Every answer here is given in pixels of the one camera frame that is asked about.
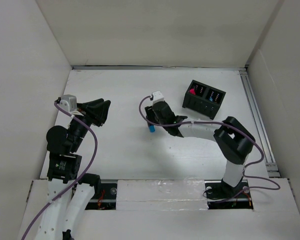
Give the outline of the blue cap highlighter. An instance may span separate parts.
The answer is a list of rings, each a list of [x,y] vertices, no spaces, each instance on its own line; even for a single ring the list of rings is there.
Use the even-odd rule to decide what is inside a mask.
[[[154,125],[149,125],[148,128],[151,133],[154,133],[156,131]]]

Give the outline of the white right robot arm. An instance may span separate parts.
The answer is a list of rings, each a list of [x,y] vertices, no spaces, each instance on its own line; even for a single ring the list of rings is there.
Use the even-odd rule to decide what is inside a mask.
[[[250,140],[255,138],[235,117],[228,116],[221,124],[191,122],[186,116],[174,114],[165,101],[146,106],[144,110],[150,128],[156,124],[171,136],[204,139],[218,145],[226,159],[225,172],[216,187],[204,191],[208,199],[227,199],[241,190],[244,165],[254,146]]]

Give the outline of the pink cap highlighter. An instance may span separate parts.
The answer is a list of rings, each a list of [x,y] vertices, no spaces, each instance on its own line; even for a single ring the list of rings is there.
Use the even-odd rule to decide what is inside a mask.
[[[196,90],[195,88],[192,88],[189,90],[189,93],[192,94],[192,95],[196,95]]]

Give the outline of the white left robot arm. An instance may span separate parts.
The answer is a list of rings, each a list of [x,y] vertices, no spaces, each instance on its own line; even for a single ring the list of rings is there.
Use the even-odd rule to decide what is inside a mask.
[[[63,95],[54,105],[71,121],[68,127],[55,125],[46,134],[47,204],[41,211],[36,240],[72,240],[89,201],[102,191],[99,175],[87,169],[79,172],[82,156],[76,153],[87,133],[97,137],[91,126],[106,122],[110,100],[78,103],[74,95]]]

